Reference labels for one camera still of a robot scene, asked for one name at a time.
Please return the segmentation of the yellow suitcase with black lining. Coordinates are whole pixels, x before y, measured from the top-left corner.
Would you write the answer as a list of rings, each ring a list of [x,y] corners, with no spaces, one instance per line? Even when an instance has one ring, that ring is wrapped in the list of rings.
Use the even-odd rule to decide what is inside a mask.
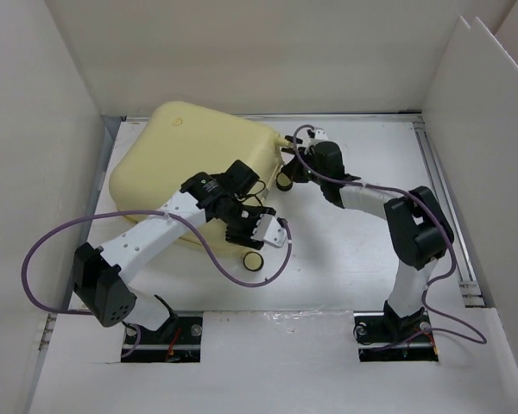
[[[281,134],[264,124],[191,103],[165,103],[114,168],[110,194],[137,225],[196,173],[223,173],[241,160],[259,177],[244,203],[267,207],[284,145]],[[259,251],[228,243],[224,233],[224,223],[211,220],[175,242],[221,254]]]

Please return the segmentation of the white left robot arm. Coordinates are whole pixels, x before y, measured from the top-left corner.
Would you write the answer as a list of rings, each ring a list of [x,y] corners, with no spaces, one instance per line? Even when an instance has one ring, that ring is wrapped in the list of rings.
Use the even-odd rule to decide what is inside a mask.
[[[74,253],[75,293],[105,328],[137,324],[155,341],[169,340],[178,319],[172,308],[157,295],[130,290],[130,282],[169,245],[211,220],[224,223],[229,243],[283,247],[288,232],[275,210],[243,201],[258,179],[241,160],[222,173],[198,172],[123,234],[97,248],[82,244]]]

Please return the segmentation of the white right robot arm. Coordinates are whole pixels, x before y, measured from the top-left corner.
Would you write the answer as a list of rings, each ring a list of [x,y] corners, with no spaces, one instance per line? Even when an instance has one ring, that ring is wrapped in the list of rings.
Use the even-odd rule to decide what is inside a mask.
[[[392,292],[379,322],[385,342],[397,342],[409,334],[424,313],[421,297],[437,264],[445,256],[454,234],[432,191],[419,186],[407,196],[364,184],[345,171],[343,155],[333,141],[317,141],[309,147],[283,147],[293,158],[280,170],[276,185],[288,191],[294,183],[313,182],[331,204],[359,210],[384,220],[399,263]]]

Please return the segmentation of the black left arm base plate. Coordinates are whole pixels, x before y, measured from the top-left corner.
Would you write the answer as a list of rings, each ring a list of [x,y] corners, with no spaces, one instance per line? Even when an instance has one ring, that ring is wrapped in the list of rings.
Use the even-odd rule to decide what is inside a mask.
[[[124,323],[122,363],[199,363],[203,316],[201,311],[177,311],[167,337],[143,327]]]

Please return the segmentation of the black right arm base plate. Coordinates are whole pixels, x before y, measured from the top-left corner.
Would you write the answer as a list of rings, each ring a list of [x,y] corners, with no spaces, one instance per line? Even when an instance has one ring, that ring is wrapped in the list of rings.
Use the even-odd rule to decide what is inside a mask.
[[[361,362],[439,361],[433,335],[421,332],[431,327],[426,313],[397,334],[383,324],[382,311],[354,312],[353,317],[352,334]]]

